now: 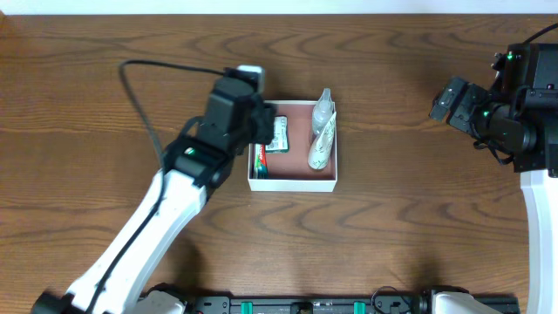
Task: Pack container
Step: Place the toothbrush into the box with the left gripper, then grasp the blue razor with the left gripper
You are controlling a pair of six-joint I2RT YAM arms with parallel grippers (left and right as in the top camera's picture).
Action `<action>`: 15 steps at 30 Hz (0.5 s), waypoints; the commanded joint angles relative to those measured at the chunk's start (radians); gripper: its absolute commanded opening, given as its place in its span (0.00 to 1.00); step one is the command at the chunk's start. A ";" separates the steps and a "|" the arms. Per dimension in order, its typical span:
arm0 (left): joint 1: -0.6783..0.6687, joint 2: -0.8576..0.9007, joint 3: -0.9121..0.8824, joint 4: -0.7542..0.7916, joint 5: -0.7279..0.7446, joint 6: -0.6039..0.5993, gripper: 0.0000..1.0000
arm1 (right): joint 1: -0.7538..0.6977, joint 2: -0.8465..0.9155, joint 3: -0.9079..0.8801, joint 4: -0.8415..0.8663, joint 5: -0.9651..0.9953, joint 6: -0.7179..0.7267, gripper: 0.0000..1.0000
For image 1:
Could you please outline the teal toothpaste tube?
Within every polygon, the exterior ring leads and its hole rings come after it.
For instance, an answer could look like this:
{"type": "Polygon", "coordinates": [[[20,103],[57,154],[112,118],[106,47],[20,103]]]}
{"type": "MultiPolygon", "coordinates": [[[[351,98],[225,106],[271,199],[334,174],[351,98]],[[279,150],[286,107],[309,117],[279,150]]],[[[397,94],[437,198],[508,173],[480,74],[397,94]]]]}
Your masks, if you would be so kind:
{"type": "Polygon", "coordinates": [[[267,179],[269,176],[269,172],[268,172],[268,165],[267,165],[267,159],[266,159],[266,152],[265,152],[265,146],[261,145],[261,150],[260,150],[260,172],[259,172],[259,178],[258,179],[267,179]]]}

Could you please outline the white tube gold cap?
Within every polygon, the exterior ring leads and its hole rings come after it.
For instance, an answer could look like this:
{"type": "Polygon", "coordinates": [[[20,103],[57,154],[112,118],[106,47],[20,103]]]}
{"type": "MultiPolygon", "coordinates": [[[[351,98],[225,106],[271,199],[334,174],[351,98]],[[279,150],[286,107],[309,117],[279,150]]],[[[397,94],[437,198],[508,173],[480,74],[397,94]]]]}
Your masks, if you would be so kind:
{"type": "Polygon", "coordinates": [[[308,164],[314,170],[323,170],[329,163],[336,133],[336,120],[337,114],[333,113],[310,147],[308,164]]]}

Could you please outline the green white soap bar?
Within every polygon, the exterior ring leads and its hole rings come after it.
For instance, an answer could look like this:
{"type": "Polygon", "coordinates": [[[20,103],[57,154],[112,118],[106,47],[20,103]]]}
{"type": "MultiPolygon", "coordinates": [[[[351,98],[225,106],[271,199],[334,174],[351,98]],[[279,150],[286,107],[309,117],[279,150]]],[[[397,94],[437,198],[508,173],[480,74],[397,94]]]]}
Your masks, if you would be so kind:
{"type": "Polygon", "coordinates": [[[274,121],[274,138],[265,147],[267,154],[285,154],[289,151],[288,118],[276,116],[274,121]]]}

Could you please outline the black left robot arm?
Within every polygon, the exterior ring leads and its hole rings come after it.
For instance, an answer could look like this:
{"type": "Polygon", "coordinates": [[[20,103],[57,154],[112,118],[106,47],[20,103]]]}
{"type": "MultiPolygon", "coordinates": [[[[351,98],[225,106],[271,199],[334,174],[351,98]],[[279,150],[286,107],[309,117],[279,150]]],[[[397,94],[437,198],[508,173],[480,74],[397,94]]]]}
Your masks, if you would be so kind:
{"type": "Polygon", "coordinates": [[[234,159],[273,138],[276,106],[261,99],[211,100],[167,146],[144,199],[101,257],[62,297],[44,292],[34,313],[137,313],[141,294],[184,227],[229,177],[234,159]]]}

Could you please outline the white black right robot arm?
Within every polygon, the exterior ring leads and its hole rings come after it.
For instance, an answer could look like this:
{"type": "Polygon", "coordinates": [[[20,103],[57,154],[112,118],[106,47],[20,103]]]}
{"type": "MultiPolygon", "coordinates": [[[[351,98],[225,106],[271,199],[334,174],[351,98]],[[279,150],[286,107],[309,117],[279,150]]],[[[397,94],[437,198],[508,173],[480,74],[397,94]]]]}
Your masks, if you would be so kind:
{"type": "Polygon", "coordinates": [[[474,138],[474,147],[504,153],[501,165],[513,164],[527,208],[529,292],[527,312],[557,311],[557,92],[551,102],[531,106],[536,90],[519,85],[503,92],[462,78],[449,80],[432,102],[432,119],[444,120],[474,138]]]}

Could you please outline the green white toothbrush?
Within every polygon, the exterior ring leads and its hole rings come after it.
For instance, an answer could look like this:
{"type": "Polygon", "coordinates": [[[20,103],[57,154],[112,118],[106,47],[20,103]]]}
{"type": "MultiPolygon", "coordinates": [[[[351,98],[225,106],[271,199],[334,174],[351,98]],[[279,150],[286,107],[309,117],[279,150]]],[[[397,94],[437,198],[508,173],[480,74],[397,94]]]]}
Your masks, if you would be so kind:
{"type": "Polygon", "coordinates": [[[260,172],[260,144],[254,144],[254,156],[253,156],[253,169],[252,169],[252,178],[258,179],[259,172],[260,172]]]}

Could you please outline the blue liquid clear bottle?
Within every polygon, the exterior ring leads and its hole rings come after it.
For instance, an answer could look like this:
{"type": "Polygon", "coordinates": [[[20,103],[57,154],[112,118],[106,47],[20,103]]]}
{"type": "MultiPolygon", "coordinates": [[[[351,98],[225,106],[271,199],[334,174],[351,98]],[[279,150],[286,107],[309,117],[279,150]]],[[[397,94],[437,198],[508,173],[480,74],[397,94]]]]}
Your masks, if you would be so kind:
{"type": "Polygon", "coordinates": [[[331,97],[331,90],[330,88],[324,88],[312,112],[312,132],[315,136],[319,136],[322,133],[333,112],[334,101],[331,97]]]}

